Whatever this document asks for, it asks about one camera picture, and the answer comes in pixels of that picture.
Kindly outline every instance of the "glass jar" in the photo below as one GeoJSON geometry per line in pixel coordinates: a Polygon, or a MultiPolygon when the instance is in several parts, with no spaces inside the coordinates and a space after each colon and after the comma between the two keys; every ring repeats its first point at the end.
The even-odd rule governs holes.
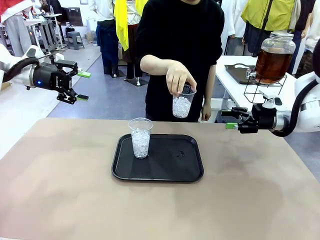
{"type": "Polygon", "coordinates": [[[291,33],[273,31],[263,41],[255,66],[257,82],[275,84],[285,76],[296,49],[293,39],[291,33]]]}

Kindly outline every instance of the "yellow-green jacket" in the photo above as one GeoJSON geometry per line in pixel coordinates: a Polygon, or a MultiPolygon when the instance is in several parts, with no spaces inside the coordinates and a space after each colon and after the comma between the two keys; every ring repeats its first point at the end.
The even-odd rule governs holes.
{"type": "MultiPolygon", "coordinates": [[[[140,16],[142,16],[147,1],[148,0],[135,0],[136,10],[140,16]]],[[[123,49],[126,51],[129,48],[127,0],[115,1],[114,16],[116,22],[116,35],[118,36],[123,49]]]]}
{"type": "MultiPolygon", "coordinates": [[[[244,22],[261,29],[270,0],[249,0],[241,15],[244,22]]],[[[294,29],[301,11],[301,0],[273,0],[266,31],[294,29]]]]}

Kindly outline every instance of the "clear plastic cup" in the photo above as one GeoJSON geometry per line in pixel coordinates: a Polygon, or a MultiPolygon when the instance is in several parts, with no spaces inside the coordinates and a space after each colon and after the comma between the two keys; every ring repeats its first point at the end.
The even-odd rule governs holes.
{"type": "Polygon", "coordinates": [[[185,119],[188,117],[192,100],[197,90],[193,90],[191,86],[184,85],[183,91],[178,96],[173,96],[172,114],[176,118],[185,119]]]}
{"type": "Polygon", "coordinates": [[[144,117],[139,117],[129,122],[131,128],[133,154],[137,159],[144,159],[148,156],[149,142],[152,121],[144,117]]]}

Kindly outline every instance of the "gray stool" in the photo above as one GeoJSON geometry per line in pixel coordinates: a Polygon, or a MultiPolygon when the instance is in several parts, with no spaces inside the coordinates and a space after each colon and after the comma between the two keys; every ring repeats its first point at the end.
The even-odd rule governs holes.
{"type": "Polygon", "coordinates": [[[79,46],[82,46],[83,48],[85,48],[84,42],[82,41],[82,38],[81,38],[80,33],[78,31],[68,32],[67,38],[68,38],[68,48],[70,48],[70,45],[71,45],[71,47],[74,47],[74,50],[79,50],[79,46]],[[77,42],[77,36],[79,36],[81,39],[80,43],[77,42]]]}

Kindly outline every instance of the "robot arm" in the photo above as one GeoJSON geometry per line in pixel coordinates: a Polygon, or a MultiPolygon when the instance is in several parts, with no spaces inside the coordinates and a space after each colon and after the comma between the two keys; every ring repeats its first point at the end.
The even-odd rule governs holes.
{"type": "Polygon", "coordinates": [[[74,104],[77,99],[87,101],[89,97],[77,94],[72,89],[72,77],[78,75],[78,64],[60,59],[55,62],[51,55],[51,64],[44,62],[44,53],[32,45],[22,57],[11,56],[5,46],[0,44],[0,83],[11,81],[14,84],[30,88],[42,88],[57,91],[59,101],[74,104]]]}
{"type": "Polygon", "coordinates": [[[320,40],[313,52],[314,72],[298,78],[295,82],[295,102],[292,110],[282,107],[279,96],[262,92],[265,103],[255,104],[251,113],[248,109],[234,107],[223,116],[239,119],[238,123],[227,123],[227,129],[239,130],[242,134],[270,130],[278,137],[295,132],[320,131],[320,40]]]}

